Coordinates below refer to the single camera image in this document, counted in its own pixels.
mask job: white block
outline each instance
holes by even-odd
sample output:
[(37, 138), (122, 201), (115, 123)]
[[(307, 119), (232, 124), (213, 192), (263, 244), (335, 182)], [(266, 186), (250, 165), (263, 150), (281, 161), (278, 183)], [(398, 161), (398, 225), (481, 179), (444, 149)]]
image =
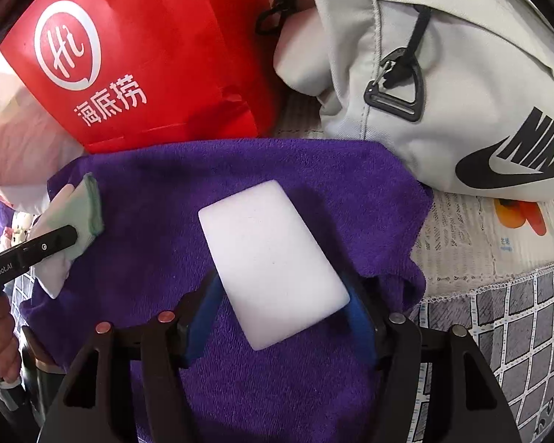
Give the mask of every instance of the white block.
[(295, 335), (349, 303), (342, 281), (276, 181), (203, 208), (199, 221), (254, 350)]

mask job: white plastic bag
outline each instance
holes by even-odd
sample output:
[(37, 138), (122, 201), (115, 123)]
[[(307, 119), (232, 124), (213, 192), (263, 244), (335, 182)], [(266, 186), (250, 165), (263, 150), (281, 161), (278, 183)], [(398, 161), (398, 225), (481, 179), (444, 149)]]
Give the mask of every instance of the white plastic bag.
[(47, 180), (84, 149), (47, 113), (0, 55), (0, 192), (16, 210), (38, 214)]

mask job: red paper bag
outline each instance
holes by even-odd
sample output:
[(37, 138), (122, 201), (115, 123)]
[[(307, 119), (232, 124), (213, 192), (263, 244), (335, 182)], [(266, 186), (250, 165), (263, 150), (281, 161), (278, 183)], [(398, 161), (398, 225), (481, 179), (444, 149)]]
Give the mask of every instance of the red paper bag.
[(268, 0), (35, 0), (0, 49), (92, 153), (265, 134), (281, 105)]

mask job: human hand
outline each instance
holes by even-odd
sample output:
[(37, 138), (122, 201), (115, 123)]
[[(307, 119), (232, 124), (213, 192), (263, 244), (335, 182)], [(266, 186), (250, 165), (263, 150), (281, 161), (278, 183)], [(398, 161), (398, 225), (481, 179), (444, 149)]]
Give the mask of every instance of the human hand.
[(21, 373), (21, 354), (18, 339), (14, 336), (15, 319), (10, 315), (6, 295), (0, 296), (0, 378), (14, 383)]

